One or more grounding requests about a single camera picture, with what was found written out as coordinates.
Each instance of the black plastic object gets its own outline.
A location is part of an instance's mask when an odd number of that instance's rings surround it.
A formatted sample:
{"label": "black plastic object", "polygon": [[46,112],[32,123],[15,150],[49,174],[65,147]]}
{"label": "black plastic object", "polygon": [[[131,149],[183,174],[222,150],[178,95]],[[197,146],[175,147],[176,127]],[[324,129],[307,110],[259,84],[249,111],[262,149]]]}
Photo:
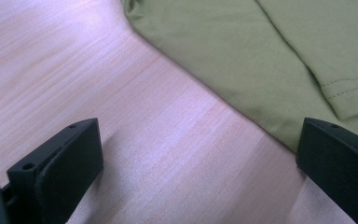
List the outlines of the black plastic object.
{"label": "black plastic object", "polygon": [[65,223],[102,169],[98,120],[66,127],[7,171],[0,224]]}
{"label": "black plastic object", "polygon": [[358,223],[358,135],[333,123],[305,119],[296,163]]}

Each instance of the small hole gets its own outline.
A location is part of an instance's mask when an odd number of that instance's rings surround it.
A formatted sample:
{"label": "small hole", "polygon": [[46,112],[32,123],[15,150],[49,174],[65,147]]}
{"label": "small hole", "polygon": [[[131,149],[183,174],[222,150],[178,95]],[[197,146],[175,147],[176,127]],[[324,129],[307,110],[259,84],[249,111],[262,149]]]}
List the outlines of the small hole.
{"label": "small hole", "polygon": [[27,163],[24,166],[22,166],[22,170],[29,170],[34,168],[34,164],[33,163]]}

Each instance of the wood grain surface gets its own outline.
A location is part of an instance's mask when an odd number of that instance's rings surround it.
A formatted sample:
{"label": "wood grain surface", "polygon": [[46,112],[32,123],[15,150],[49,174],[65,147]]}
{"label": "wood grain surface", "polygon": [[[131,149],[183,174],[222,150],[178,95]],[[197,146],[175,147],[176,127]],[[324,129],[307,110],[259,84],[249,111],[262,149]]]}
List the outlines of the wood grain surface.
{"label": "wood grain surface", "polygon": [[53,134],[98,118],[104,170],[69,223],[301,223],[294,208],[312,218],[295,155],[122,11],[119,0],[0,0],[0,186]]}

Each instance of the green fabric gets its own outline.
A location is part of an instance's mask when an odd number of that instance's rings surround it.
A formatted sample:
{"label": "green fabric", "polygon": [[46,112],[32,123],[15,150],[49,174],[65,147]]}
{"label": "green fabric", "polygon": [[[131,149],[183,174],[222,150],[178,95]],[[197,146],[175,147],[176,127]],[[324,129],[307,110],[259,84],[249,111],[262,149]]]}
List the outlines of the green fabric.
{"label": "green fabric", "polygon": [[[352,45],[356,35],[343,38],[347,41],[344,44],[350,45],[347,48],[339,42],[326,48],[332,43],[324,40],[328,35],[319,36],[324,35],[324,25],[315,30],[305,25],[307,20],[298,20],[298,29],[292,30],[287,12],[275,14],[277,5],[268,0],[261,1],[265,8],[255,0],[124,1],[125,13],[141,35],[293,151],[305,117],[330,121],[358,133],[358,89],[351,91],[353,95],[332,97],[358,88],[358,59],[351,61],[346,55],[354,50],[358,57],[358,48]],[[290,6],[283,4],[277,10],[283,7]],[[292,16],[301,17],[301,13]],[[281,22],[282,35],[276,29]],[[308,33],[319,34],[309,39],[307,33],[297,35],[297,31],[308,29]],[[342,61],[344,67],[339,67],[339,57],[347,56],[348,60]]]}

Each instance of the wooden table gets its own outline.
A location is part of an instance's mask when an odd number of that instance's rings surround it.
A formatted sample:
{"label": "wooden table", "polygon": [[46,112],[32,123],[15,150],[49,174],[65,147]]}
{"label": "wooden table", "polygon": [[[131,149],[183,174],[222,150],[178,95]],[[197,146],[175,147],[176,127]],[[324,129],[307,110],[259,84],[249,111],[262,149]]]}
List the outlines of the wooden table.
{"label": "wooden table", "polygon": [[1,187],[88,118],[104,170],[69,223],[351,223],[292,152],[133,32],[119,0],[0,0]]}

